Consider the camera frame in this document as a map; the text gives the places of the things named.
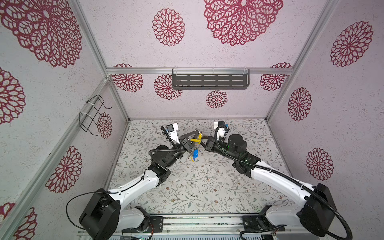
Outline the blue key tag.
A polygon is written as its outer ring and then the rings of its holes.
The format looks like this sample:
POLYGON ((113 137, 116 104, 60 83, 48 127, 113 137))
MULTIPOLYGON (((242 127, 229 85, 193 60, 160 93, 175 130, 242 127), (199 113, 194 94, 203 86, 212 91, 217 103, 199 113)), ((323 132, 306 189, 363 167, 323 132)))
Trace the blue key tag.
POLYGON ((194 150, 193 157, 196 159, 199 156, 199 150, 194 150))

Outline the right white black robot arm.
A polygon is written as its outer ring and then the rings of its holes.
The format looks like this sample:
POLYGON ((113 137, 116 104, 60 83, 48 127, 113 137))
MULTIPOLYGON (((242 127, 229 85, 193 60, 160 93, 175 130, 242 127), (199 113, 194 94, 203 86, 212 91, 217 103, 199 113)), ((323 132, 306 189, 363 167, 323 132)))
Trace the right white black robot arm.
POLYGON ((247 151, 247 143, 241 135, 231 135, 227 142, 224 139, 220 135, 205 137, 206 143, 202 146, 208 152, 231 159, 240 174, 273 187, 296 203, 294 210, 265 206, 255 223, 244 220, 248 227, 240 233, 241 238, 244 234, 272 232, 287 226, 302 226, 318 237, 335 237, 329 227, 335 218, 342 223, 344 219, 328 187, 303 183, 275 170, 247 151))

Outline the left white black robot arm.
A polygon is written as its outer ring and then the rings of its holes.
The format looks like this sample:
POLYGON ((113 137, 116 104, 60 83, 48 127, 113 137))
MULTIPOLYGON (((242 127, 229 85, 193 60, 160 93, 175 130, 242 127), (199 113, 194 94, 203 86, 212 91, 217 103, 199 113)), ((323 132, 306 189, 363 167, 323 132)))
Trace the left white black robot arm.
POLYGON ((173 135, 169 135, 167 130, 163 132, 173 147, 160 145, 150 150, 151 165, 143 174, 111 191, 100 188, 92 193, 79 223, 81 229, 93 240, 107 240, 116 231, 133 229, 144 232, 149 228, 150 214, 140 206, 127 211, 125 207, 140 195, 165 182, 171 174, 170 167, 185 153, 192 153, 202 138, 202 134, 195 130, 182 135, 175 142, 173 135))

